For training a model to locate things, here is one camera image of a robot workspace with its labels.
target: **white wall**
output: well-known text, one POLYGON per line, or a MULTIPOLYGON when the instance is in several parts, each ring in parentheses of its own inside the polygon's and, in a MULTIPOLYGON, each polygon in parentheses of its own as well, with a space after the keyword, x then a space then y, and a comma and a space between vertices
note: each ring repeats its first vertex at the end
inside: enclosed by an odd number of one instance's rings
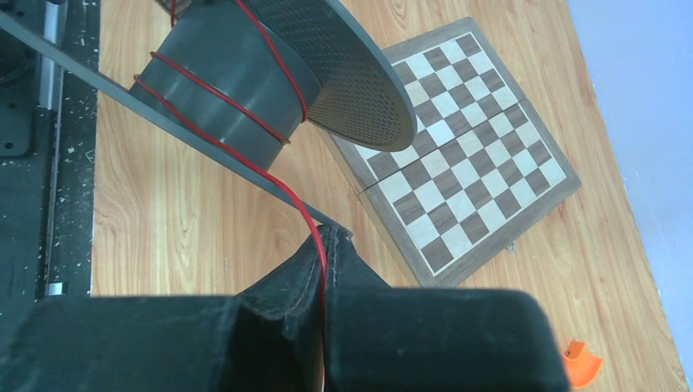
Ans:
POLYGON ((570 0, 569 7, 690 385, 693 1, 570 0))

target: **chessboard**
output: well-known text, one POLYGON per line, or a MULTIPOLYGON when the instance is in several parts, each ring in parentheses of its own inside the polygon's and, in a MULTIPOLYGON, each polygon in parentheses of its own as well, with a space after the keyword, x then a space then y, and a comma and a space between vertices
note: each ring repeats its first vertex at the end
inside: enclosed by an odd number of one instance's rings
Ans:
POLYGON ((423 286, 451 287, 580 187, 575 171, 476 23, 387 48, 414 105, 413 144, 328 145, 423 286))

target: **wooden table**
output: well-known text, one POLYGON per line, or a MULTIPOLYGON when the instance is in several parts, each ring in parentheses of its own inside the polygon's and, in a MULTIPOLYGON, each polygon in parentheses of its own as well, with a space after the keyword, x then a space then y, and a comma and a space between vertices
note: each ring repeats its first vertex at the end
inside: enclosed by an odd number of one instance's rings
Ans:
MULTIPOLYGON (((594 390, 687 390, 566 3, 344 3, 380 47, 475 18, 583 181, 463 286, 535 296, 559 345, 586 341, 604 358, 594 390)), ((101 70, 130 86, 168 18, 143 0, 103 0, 101 17, 101 70)), ((307 237, 291 207, 112 100, 98 109, 95 295, 235 293, 307 237)), ((409 284, 318 132, 302 125, 272 173, 351 229, 390 284, 409 284)))

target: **orange object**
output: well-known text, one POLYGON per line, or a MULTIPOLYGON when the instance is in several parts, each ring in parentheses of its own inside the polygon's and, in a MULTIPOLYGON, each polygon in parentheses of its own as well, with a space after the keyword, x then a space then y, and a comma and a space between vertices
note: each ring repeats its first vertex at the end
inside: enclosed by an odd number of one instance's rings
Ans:
POLYGON ((597 378, 603 361, 587 350, 583 341, 572 341, 563 354, 563 364, 568 373, 570 385, 575 389, 584 388, 597 378))

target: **white square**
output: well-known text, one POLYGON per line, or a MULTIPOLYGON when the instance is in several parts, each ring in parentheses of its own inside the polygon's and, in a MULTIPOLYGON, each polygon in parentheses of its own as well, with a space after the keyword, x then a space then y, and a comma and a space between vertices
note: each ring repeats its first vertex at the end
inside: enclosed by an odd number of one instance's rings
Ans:
POLYGON ((469 159, 465 159, 453 166, 452 171, 463 188, 467 188, 469 185, 479 180, 479 173, 472 166, 472 163, 469 162, 469 159))
POLYGON ((467 87, 469 93, 472 94, 475 100, 480 100, 491 93, 491 90, 489 90, 489 88, 486 86, 486 83, 481 80, 481 76, 476 76, 470 80, 467 80, 464 85, 467 87))
POLYGON ((364 160, 369 160, 372 157, 378 155, 380 151, 376 151, 374 149, 367 149, 365 147, 362 147, 360 145, 356 145, 356 151, 359 152, 361 157, 363 157, 364 160))
POLYGON ((517 132, 517 135, 520 137, 520 140, 522 140, 522 144, 525 145, 525 147, 530 147, 537 140, 539 140, 539 132, 537 132, 537 128, 535 128, 534 125, 529 121, 520 125, 515 132, 517 132))
POLYGON ((455 215, 457 222, 464 221, 476 211, 472 201, 469 200, 465 192, 457 192, 453 197, 449 198, 448 207, 450 207, 453 215, 455 215))
POLYGON ((498 169, 492 170, 491 173, 481 178, 481 182, 486 185, 492 198, 495 198, 507 189, 507 183, 503 179, 503 176, 500 175, 498 169))
POLYGON ((392 153, 392 158, 395 159, 397 166, 401 169, 402 167, 405 167, 409 165, 411 162, 417 160, 418 154, 416 153, 414 147, 409 146, 402 151, 392 153))
POLYGON ((496 167, 510 159, 510 153, 500 139, 486 146, 486 152, 489 153, 489 158, 496 167))
POLYGON ((426 168, 428 174, 431 175, 431 178, 435 178, 450 168, 448 161, 443 158, 443 154, 440 153, 439 149, 421 158, 421 163, 423 163, 423 166, 426 168))
POLYGON ((484 221, 486 228, 491 233, 506 222, 505 216, 503 216, 503 213, 500 211, 500 208, 496 202, 487 203, 483 207, 479 208, 479 216, 484 221))
POLYGON ((479 75, 494 67, 494 63, 484 51, 469 56, 469 62, 472 63, 472 67, 476 69, 479 75))
POLYGON ((471 157, 479 152, 479 150, 484 148, 484 145, 481 144, 479 138, 476 136, 476 133, 472 131, 460 136, 457 139, 457 142, 459 143, 459 146, 462 147, 462 151, 464 151, 468 157, 471 157))
POLYGON ((416 244, 416 247, 422 249, 434 239, 438 238, 438 230, 431 222, 428 215, 423 214, 417 220, 407 225, 409 236, 416 244))
POLYGON ((443 51, 443 53, 445 53, 445 57, 448 58, 451 64, 467 58, 467 55, 464 54, 462 48, 459 47, 459 44, 454 40, 441 43, 440 49, 443 51))
POLYGON ((515 161, 515 164, 517 165, 517 168, 520 169, 522 176, 527 176, 537 168, 537 163, 530 155, 530 152, 526 149, 523 149, 518 155, 512 157, 512 160, 515 161))
POLYGON ((443 83, 446 90, 450 90, 462 84, 462 78, 459 77, 459 73, 455 71, 452 65, 437 70, 436 74, 438 74, 438 78, 440 82, 443 83))
POLYGON ((428 133, 438 147, 454 139, 453 130, 450 129, 450 126, 445 120, 440 120, 428 127, 428 133))
POLYGON ((438 113, 440 113, 443 118, 446 118, 459 110, 459 106, 457 106, 453 100, 453 97, 447 91, 431 99, 431 101, 436 106, 436 109, 438 109, 438 113))
POLYGON ((453 255, 453 260, 464 256, 465 253, 472 249, 472 242, 469 241, 469 237, 467 237, 460 225, 453 226, 452 229, 445 232, 441 237, 445 246, 450 250, 450 254, 453 255))
POLYGON ((493 117, 489 120, 489 123, 499 137, 503 137, 512 131, 512 124, 507 120, 505 113, 493 117))
POLYGON ((513 184, 510 187, 510 191, 517 199, 517 202, 520 204, 520 207, 523 208, 529 206, 534 200, 537 199, 537 196, 534 194, 534 191, 532 190, 532 188, 530 188, 530 185, 524 178, 513 184))
POLYGON ((431 63, 428 62, 428 59, 423 53, 417 53, 408 57, 406 61, 416 79, 424 78, 434 72, 431 63))
POLYGON ((419 106, 427 100, 430 100, 426 90, 423 89, 423 86, 418 80, 406 85, 405 90, 407 91, 409 98, 412 100, 412 105, 414 106, 419 106))
POLYGON ((426 129, 426 127, 423 126, 423 122, 421 122, 421 118, 416 116, 416 132, 419 133, 426 129))
POLYGON ((546 181, 548 181, 550 186, 555 186, 566 178, 563 169, 558 165, 556 159, 553 158, 545 162, 539 170, 542 171, 543 176, 546 177, 546 181))
POLYGON ((476 127, 477 125, 486 121, 486 114, 483 110, 481 110, 481 106, 479 106, 478 102, 474 102, 473 104, 464 107, 462 109, 462 114, 464 114, 467 122, 472 127, 476 127))
POLYGON ((401 171, 380 181, 380 190, 388 202, 394 203, 409 194, 412 189, 411 185, 401 171))
POLYGON ((419 186, 414 191, 414 194, 416 194, 418 202, 421 203, 421 207, 423 207, 426 212, 440 206, 445 201, 436 183, 432 180, 419 186))
POLYGON ((493 92, 496 102, 499 103, 500 109, 507 109, 517 103, 517 97, 512 93, 510 87, 503 86, 493 92))

